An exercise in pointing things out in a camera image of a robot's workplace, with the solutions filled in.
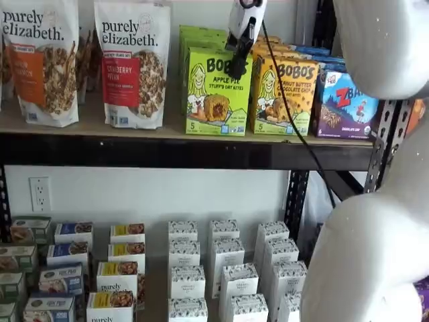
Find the yellow packaging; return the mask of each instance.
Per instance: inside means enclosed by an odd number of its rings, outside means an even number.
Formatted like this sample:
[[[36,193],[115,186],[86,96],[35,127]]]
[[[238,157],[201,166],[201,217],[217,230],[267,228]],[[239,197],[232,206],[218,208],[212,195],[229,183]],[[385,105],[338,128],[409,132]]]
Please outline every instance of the yellow packaging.
[[[318,64],[277,56],[288,107],[303,136],[308,135],[311,109],[318,76]],[[280,83],[270,56],[258,56],[251,104],[251,129],[257,134],[296,135],[283,102]]]

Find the wall outlet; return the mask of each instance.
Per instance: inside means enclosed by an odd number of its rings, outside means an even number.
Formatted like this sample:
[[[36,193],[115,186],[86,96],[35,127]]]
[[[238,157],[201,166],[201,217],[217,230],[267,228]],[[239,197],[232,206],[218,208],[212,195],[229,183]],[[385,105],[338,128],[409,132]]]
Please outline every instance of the wall outlet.
[[[33,212],[47,213],[51,211],[49,177],[29,178],[29,188],[32,192]]]

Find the black cable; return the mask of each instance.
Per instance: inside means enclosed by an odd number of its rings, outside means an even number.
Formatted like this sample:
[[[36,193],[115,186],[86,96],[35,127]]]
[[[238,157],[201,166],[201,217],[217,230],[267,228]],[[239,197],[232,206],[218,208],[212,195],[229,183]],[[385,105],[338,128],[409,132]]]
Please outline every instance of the black cable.
[[[329,199],[330,199],[330,203],[332,204],[332,208],[335,208],[336,205],[335,205],[334,195],[332,193],[332,189],[329,187],[329,184],[328,184],[328,181],[326,179],[326,175],[324,173],[322,165],[320,164],[319,159],[317,158],[317,155],[312,150],[311,146],[308,145],[307,141],[302,137],[301,133],[298,131],[298,128],[296,127],[295,122],[292,119],[292,115],[290,114],[288,102],[286,101],[286,96],[284,94],[282,78],[280,77],[279,66],[277,65],[277,61],[275,60],[273,49],[271,48],[271,44],[269,43],[267,28],[266,28],[265,22],[263,20],[262,20],[262,29],[263,29],[263,34],[265,36],[265,41],[267,42],[267,45],[268,45],[269,54],[271,55],[271,58],[272,58],[273,63],[274,63],[275,72],[277,73],[277,77],[279,79],[280,91],[282,92],[282,97],[283,97],[284,105],[286,106],[286,112],[288,113],[290,124],[294,128],[294,131],[295,131],[296,135],[298,136],[298,138],[300,139],[300,141],[302,142],[302,144],[304,144],[304,146],[307,148],[308,153],[310,153],[311,157],[314,159],[314,161],[317,165],[317,168],[318,168],[318,173],[322,177],[322,179],[326,185],[326,189],[328,189]]]

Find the white robot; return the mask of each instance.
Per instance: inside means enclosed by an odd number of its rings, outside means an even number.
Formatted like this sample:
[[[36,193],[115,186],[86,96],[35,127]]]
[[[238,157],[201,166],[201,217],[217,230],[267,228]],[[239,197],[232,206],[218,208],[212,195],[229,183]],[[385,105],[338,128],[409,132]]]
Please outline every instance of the white robot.
[[[364,93],[429,97],[429,0],[334,6],[347,70]],[[231,17],[231,33],[237,24]],[[429,275],[427,190],[429,121],[401,145],[379,191],[345,201],[328,218],[302,293],[301,322],[421,321],[412,283]]]

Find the purely elizabeth granola bag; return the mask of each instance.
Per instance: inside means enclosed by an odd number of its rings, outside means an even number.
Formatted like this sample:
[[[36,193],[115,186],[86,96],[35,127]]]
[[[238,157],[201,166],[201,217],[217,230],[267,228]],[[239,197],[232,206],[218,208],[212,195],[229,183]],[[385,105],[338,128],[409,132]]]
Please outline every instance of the purely elizabeth granola bag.
[[[0,0],[0,10],[25,120],[55,127],[77,122],[77,0]]]
[[[170,8],[142,0],[95,0],[95,24],[103,51],[106,123],[162,126]]]

